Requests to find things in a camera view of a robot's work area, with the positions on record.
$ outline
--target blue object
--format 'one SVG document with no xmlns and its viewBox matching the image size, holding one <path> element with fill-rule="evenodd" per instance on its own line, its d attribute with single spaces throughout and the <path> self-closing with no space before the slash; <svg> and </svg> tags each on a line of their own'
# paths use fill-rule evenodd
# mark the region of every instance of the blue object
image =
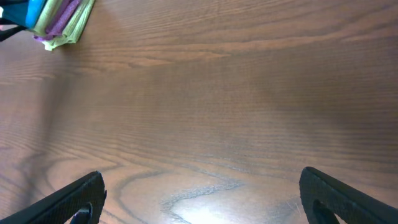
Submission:
<svg viewBox="0 0 398 224">
<path fill-rule="evenodd" d="M 2 17 L 14 22 L 17 25 L 33 28 L 46 0 L 29 0 L 28 2 L 19 4 L 9 4 L 3 6 Z"/>
</svg>

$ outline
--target stack of folded cloth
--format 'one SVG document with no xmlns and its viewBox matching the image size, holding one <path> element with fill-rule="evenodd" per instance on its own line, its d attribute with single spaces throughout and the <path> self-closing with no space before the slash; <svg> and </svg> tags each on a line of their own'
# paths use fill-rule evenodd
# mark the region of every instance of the stack of folded cloth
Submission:
<svg viewBox="0 0 398 224">
<path fill-rule="evenodd" d="M 52 50 L 63 44 L 78 41 L 94 1 L 29 0 L 28 2 L 26 0 L 26 2 L 2 6 L 2 17 L 28 28 L 34 34 L 35 40 L 42 42 L 46 50 Z"/>
</svg>

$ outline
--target wood grain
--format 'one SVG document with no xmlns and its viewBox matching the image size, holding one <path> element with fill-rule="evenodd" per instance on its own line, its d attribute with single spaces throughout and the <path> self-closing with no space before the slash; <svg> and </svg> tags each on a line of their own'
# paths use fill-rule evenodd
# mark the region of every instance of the wood grain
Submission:
<svg viewBox="0 0 398 224">
<path fill-rule="evenodd" d="M 0 218 L 103 173 L 102 223 L 306 223 L 314 166 L 398 207 L 398 2 L 100 1 L 0 44 Z"/>
</svg>

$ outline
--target light green towel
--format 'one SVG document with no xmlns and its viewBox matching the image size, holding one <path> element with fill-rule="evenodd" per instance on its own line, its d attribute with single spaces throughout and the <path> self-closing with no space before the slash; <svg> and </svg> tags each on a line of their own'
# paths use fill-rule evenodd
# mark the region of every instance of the light green towel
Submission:
<svg viewBox="0 0 398 224">
<path fill-rule="evenodd" d="M 45 36 L 45 28 L 50 24 L 52 18 L 58 11 L 62 0 L 47 0 L 45 6 L 40 14 L 39 18 L 37 19 L 35 27 L 30 31 L 37 36 Z"/>
<path fill-rule="evenodd" d="M 70 18 L 67 26 L 62 31 L 62 35 L 52 40 L 43 41 L 45 50 L 52 50 L 63 44 L 74 44 L 78 42 L 83 29 L 86 26 L 88 16 L 93 8 L 95 0 L 83 0 L 75 13 Z"/>
</svg>

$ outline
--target purple cloth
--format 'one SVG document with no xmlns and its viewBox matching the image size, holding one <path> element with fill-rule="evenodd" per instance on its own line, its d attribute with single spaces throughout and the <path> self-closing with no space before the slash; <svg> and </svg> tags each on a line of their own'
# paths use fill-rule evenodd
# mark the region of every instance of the purple cloth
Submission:
<svg viewBox="0 0 398 224">
<path fill-rule="evenodd" d="M 35 35 L 33 38 L 38 41 L 45 41 L 52 40 L 54 37 L 62 35 L 63 29 L 68 24 L 70 17 L 73 15 L 80 2 L 81 0 L 63 0 L 53 20 L 45 28 L 47 35 L 44 37 Z"/>
</svg>

